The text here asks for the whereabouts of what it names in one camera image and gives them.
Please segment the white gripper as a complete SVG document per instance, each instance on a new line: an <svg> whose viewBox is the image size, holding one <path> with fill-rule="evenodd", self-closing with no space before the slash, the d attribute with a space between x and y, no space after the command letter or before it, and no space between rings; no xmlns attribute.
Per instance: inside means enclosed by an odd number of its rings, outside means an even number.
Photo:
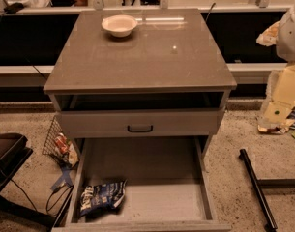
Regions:
<svg viewBox="0 0 295 232"><path fill-rule="evenodd" d="M275 124L283 124L295 108L295 64L288 64L280 72L272 100L264 112L264 117Z"/></svg>

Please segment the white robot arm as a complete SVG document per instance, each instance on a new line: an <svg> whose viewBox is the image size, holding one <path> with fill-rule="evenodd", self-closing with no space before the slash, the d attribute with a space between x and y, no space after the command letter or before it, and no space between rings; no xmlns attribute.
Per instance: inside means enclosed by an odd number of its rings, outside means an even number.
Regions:
<svg viewBox="0 0 295 232"><path fill-rule="evenodd" d="M271 123L282 124L295 107L295 3L280 21L277 55L287 65L279 74L264 117Z"/></svg>

